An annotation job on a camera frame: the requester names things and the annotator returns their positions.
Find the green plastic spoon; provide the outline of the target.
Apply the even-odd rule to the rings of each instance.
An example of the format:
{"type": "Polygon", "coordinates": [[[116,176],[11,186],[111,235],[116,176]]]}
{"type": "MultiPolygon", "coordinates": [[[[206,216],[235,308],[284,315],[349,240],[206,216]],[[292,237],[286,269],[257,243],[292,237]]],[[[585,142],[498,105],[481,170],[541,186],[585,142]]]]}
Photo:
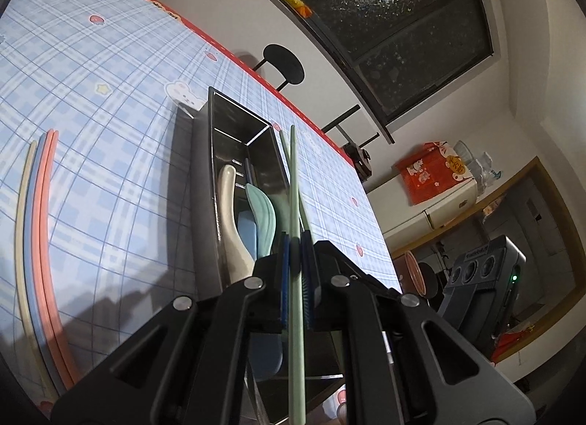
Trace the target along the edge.
{"type": "Polygon", "coordinates": [[[268,195],[260,188],[247,183],[245,192],[256,224],[256,256],[266,257],[271,253],[276,233],[275,210],[268,195]]]}

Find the beige plastic spoon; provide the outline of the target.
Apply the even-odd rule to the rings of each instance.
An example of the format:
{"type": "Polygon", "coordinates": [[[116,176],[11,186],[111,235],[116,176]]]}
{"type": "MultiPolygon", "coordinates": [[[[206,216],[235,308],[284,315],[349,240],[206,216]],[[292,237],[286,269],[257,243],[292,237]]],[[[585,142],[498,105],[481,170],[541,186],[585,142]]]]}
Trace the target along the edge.
{"type": "Polygon", "coordinates": [[[250,277],[254,267],[252,256],[244,246],[234,219],[234,189],[236,171],[226,164],[219,172],[219,227],[226,255],[226,268],[231,283],[250,277]]]}

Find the black metal utensil tray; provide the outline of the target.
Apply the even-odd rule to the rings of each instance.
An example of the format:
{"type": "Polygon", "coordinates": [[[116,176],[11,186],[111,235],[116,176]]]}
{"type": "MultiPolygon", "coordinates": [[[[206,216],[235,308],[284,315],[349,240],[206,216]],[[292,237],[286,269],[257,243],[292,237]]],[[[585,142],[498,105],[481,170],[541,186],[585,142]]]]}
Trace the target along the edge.
{"type": "Polygon", "coordinates": [[[295,147],[219,90],[195,118],[194,257],[211,271],[214,308],[195,319],[203,349],[188,422],[233,424],[247,373],[277,390],[293,424],[329,393],[316,374],[335,359],[341,259],[302,219],[295,147]]]}

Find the blue plastic spoon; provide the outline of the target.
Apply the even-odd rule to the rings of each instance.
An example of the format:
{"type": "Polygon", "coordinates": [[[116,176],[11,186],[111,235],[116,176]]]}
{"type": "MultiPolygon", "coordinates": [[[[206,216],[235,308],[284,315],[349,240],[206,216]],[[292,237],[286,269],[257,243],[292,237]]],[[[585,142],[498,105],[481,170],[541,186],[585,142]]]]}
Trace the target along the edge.
{"type": "Polygon", "coordinates": [[[269,287],[280,278],[276,272],[277,255],[272,246],[266,257],[256,256],[256,224],[251,211],[240,212],[237,218],[237,230],[248,252],[261,262],[262,271],[268,276],[266,295],[257,299],[250,312],[251,333],[249,339],[248,359],[254,379],[258,383],[273,379],[283,363],[283,338],[277,333],[276,309],[269,305],[269,287]]]}

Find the light green chopstick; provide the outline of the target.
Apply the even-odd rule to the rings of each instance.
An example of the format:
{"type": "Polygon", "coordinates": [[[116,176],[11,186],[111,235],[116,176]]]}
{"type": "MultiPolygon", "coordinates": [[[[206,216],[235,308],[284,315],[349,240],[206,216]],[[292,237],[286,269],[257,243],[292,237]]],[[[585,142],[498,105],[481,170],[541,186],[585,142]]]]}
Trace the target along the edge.
{"type": "Polygon", "coordinates": [[[291,236],[288,309],[289,423],[306,423],[304,312],[300,239],[291,236]]]}

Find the pink chopstick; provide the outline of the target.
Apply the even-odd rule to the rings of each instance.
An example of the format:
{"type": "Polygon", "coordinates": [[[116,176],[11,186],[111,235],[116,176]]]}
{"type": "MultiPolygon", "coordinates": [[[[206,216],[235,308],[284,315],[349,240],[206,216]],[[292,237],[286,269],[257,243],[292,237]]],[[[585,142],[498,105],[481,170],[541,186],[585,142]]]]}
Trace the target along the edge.
{"type": "Polygon", "coordinates": [[[55,289],[53,289],[48,235],[49,193],[57,141],[58,132],[50,129],[41,149],[33,202],[33,267],[35,292],[45,343],[60,383],[64,389],[69,390],[79,381],[81,375],[68,346],[62,321],[60,321],[55,289]]]}
{"type": "Polygon", "coordinates": [[[45,242],[41,248],[42,285],[45,294],[46,308],[49,317],[50,343],[53,347],[53,360],[67,390],[79,383],[82,379],[81,369],[74,357],[73,349],[68,340],[67,327],[60,314],[60,303],[57,298],[58,286],[55,276],[55,267],[63,255],[57,253],[57,246],[53,244],[53,234],[57,231],[57,223],[53,223],[53,231],[50,232],[51,181],[53,178],[53,165],[57,150],[59,133],[53,129],[53,135],[49,146],[45,151],[45,163],[43,167],[44,178],[41,187],[41,239],[45,242]]]}

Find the beige chopstick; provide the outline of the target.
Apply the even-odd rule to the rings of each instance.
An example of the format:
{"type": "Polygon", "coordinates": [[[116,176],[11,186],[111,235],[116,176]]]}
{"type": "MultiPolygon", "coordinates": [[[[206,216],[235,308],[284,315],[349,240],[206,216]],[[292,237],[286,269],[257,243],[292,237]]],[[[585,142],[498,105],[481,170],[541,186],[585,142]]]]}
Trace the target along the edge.
{"type": "Polygon", "coordinates": [[[37,147],[38,142],[36,140],[34,140],[28,147],[23,175],[20,182],[15,220],[15,276],[20,317],[23,323],[26,342],[34,360],[34,364],[36,365],[43,389],[45,390],[44,400],[50,403],[55,403],[59,395],[53,384],[50,372],[48,372],[37,339],[34,324],[36,297],[34,287],[30,286],[32,253],[31,234],[27,229],[26,208],[37,147]]]}

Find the dark blue chopstick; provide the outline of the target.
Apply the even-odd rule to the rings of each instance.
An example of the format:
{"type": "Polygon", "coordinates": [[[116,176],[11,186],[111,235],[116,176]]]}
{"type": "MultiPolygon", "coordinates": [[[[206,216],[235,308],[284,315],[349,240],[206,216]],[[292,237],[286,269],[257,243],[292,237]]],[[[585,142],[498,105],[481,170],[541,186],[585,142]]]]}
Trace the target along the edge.
{"type": "Polygon", "coordinates": [[[247,184],[256,185],[254,170],[248,158],[244,159],[244,175],[247,184]]]}

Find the brown trash bin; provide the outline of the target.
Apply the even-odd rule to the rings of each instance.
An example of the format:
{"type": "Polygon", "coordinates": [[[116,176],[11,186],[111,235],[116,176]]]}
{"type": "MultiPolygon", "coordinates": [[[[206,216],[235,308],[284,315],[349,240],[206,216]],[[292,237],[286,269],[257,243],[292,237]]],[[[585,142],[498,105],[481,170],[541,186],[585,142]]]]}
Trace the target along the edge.
{"type": "Polygon", "coordinates": [[[419,263],[413,253],[406,251],[398,258],[395,258],[393,264],[402,293],[425,297],[427,294],[427,286],[419,263]]]}

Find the white refrigerator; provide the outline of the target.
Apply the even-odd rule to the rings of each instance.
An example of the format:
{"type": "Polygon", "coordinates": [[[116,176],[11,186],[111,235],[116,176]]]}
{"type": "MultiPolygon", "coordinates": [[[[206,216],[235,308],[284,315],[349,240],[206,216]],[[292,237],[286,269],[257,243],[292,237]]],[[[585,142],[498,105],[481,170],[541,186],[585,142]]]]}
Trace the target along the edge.
{"type": "Polygon", "coordinates": [[[391,252],[440,229],[473,207],[477,181],[468,179],[426,202],[412,205],[400,174],[367,194],[391,252]]]}

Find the electric rice cooker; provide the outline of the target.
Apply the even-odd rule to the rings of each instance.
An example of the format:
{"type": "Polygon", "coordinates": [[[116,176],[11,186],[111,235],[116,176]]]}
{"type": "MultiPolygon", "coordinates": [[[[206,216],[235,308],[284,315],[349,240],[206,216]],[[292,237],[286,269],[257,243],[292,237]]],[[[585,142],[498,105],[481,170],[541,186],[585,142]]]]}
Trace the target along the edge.
{"type": "Polygon", "coordinates": [[[343,146],[343,151],[353,163],[353,167],[362,183],[371,178],[371,156],[368,154],[367,150],[357,146],[353,142],[348,142],[343,146]]]}

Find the red cloth on refrigerator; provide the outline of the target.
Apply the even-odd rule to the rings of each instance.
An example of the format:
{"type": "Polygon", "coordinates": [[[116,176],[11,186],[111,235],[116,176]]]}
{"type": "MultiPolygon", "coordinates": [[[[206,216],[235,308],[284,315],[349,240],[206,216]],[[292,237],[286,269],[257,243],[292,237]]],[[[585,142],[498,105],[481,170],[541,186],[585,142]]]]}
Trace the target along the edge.
{"type": "Polygon", "coordinates": [[[464,160],[446,141],[426,142],[395,163],[412,205],[417,205],[472,179],[464,160]]]}

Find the black round stool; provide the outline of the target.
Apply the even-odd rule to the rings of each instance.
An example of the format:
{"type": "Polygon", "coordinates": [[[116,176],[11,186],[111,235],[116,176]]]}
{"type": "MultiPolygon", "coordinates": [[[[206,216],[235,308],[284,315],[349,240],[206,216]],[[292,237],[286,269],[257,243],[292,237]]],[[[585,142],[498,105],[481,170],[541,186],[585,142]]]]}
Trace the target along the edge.
{"type": "Polygon", "coordinates": [[[283,77],[283,82],[276,88],[280,92],[285,86],[300,85],[305,79],[303,65],[296,55],[278,44],[268,44],[262,52],[263,58],[252,68],[257,72],[265,63],[273,66],[283,77]]]}

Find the blue plaid table mat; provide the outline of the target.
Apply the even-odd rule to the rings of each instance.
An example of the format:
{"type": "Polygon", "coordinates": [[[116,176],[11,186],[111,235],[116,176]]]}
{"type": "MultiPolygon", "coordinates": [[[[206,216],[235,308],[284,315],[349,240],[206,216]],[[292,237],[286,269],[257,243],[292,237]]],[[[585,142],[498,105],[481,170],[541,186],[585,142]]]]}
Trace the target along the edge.
{"type": "Polygon", "coordinates": [[[15,220],[29,145],[59,133],[50,232],[60,314],[81,372],[180,293],[198,290],[191,245],[191,121],[174,83],[209,90],[296,126],[312,235],[364,272],[398,284],[350,163],[296,107],[233,55],[151,0],[11,0],[1,17],[1,355],[32,402],[41,379],[15,276],[15,220]]]}

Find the black framed window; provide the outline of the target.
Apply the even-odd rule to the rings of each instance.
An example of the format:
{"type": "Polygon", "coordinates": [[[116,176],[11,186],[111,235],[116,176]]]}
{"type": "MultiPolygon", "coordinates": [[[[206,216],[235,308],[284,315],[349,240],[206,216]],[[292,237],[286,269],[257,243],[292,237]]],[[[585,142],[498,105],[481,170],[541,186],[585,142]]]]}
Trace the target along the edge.
{"type": "Polygon", "coordinates": [[[490,0],[270,0],[340,74],[393,143],[399,127],[498,59],[490,0]]]}

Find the yellow snack bag on sill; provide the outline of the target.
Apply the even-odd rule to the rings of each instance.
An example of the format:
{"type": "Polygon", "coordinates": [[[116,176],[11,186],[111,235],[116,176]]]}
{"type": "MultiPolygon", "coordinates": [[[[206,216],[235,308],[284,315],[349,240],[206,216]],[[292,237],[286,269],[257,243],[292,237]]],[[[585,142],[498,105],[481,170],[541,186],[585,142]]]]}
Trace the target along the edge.
{"type": "Polygon", "coordinates": [[[283,0],[299,16],[304,19],[310,18],[313,14],[312,9],[303,0],[283,0]]]}

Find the black folding chair frame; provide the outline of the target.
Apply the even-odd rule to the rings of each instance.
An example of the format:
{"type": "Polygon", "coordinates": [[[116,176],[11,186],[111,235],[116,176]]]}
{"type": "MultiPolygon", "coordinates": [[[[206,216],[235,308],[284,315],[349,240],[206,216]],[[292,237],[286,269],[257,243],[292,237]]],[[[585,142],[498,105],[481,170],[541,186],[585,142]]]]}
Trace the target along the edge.
{"type": "Polygon", "coordinates": [[[322,131],[339,147],[353,142],[366,148],[381,137],[367,111],[355,104],[322,127],[322,131]]]}

